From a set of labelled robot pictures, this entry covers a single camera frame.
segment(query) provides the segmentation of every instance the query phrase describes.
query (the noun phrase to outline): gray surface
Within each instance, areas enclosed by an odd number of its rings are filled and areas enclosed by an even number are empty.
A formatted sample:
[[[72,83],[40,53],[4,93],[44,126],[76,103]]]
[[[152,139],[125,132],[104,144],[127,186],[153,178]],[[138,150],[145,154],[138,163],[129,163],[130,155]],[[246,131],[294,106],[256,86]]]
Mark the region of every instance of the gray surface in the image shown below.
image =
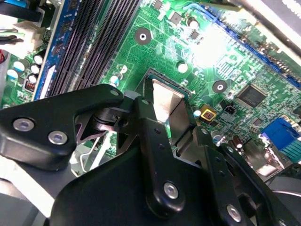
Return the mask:
[[[9,56],[6,59],[6,61],[2,64],[0,64],[0,100],[2,100],[3,92],[5,88],[5,80],[6,80],[6,72],[8,70],[8,64],[9,64]]]

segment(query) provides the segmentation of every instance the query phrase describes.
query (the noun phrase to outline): wire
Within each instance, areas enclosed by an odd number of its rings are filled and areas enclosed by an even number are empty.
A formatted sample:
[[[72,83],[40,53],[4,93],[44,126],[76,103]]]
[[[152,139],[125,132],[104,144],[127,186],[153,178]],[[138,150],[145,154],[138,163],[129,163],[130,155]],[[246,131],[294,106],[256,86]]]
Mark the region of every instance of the wire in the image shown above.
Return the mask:
[[[81,166],[82,170],[83,170],[85,173],[86,173],[87,171],[86,171],[85,168],[84,168],[83,157],[84,157],[85,155],[90,155],[90,154],[92,153],[92,151],[93,151],[94,148],[96,147],[96,145],[97,145],[99,139],[100,139],[100,137],[98,137],[98,138],[95,140],[93,146],[91,147],[91,149],[90,149],[90,151],[89,151],[88,153],[81,154],[80,157],[79,157],[80,166]]]

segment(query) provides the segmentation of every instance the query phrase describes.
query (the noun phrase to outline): metal rivet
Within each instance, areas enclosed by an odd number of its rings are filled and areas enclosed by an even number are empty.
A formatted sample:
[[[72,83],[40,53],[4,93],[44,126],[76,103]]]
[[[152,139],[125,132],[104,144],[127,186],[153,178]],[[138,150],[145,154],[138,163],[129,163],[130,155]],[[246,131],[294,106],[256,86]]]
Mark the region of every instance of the metal rivet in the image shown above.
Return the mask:
[[[142,103],[149,105],[149,102],[147,100],[142,100]]]
[[[229,146],[228,146],[227,149],[228,149],[229,152],[234,153],[234,150],[233,150],[232,147],[229,147]]]
[[[48,139],[54,145],[63,145],[67,142],[68,137],[61,131],[53,131],[49,133]]]
[[[280,226],[286,226],[286,224],[282,220],[279,220],[279,225]]]
[[[164,184],[164,192],[171,199],[176,199],[179,197],[179,191],[177,187],[170,182],[166,182]]]
[[[206,129],[204,129],[204,128],[202,128],[202,132],[203,132],[204,134],[208,134],[208,131],[207,131]]]
[[[235,220],[236,222],[241,221],[240,213],[233,205],[231,205],[231,204],[228,205],[227,206],[227,211],[228,211],[229,215],[232,217],[233,220]]]
[[[21,132],[28,132],[34,128],[33,121],[29,119],[17,119],[14,121],[13,126],[15,130],[21,131]]]
[[[118,95],[119,95],[119,93],[116,92],[116,91],[114,91],[114,90],[111,90],[111,93],[112,93],[114,96],[118,96]]]

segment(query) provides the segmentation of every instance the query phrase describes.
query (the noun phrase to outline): yellow component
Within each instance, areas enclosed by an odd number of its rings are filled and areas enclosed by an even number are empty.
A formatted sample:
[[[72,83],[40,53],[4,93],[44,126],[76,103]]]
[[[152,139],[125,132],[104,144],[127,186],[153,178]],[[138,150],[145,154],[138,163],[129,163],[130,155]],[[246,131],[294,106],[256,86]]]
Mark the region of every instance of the yellow component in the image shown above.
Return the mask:
[[[205,119],[206,121],[212,121],[216,117],[216,112],[213,110],[213,108],[209,107],[208,105],[203,105],[200,111],[201,118]]]

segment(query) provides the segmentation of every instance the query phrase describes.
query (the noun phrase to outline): blue circuit board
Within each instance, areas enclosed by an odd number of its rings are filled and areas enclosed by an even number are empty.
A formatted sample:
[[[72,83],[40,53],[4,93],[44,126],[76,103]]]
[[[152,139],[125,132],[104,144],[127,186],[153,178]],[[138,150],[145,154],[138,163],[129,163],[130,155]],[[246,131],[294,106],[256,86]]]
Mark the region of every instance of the blue circuit board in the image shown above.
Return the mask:
[[[44,69],[34,95],[34,100],[45,98],[49,85],[55,77],[56,68],[72,31],[80,2],[80,0],[65,0],[64,3],[62,3],[62,12],[57,27],[55,31],[53,31],[53,41],[46,56]]]

